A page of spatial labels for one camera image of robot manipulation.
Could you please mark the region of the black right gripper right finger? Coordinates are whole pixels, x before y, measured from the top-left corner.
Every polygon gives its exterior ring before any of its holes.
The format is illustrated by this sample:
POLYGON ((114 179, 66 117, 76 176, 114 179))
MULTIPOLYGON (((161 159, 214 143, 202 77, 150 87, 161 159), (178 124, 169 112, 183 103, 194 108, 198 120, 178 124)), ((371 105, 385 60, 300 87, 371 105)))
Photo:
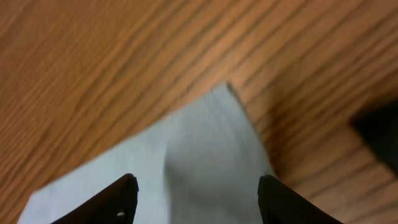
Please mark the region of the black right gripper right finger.
POLYGON ((264 224, 341 224, 272 175, 260 177, 257 195, 264 224))

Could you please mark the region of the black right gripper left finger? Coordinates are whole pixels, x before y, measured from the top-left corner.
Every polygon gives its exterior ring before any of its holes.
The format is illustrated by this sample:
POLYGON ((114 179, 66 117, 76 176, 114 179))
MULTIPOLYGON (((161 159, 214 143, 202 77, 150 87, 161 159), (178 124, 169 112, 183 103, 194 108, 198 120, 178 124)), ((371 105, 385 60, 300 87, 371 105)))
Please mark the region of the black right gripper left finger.
POLYGON ((139 186, 132 174, 125 174, 53 224, 132 224, 139 186))

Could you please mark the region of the light blue t-shirt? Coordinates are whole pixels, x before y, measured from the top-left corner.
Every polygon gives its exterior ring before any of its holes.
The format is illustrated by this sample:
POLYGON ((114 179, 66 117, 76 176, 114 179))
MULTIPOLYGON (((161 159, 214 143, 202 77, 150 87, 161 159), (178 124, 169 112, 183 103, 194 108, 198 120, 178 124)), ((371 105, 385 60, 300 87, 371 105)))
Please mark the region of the light blue t-shirt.
POLYGON ((260 223, 259 179, 273 172, 257 133, 222 84, 34 192, 20 223, 51 223, 133 174, 135 223, 260 223))

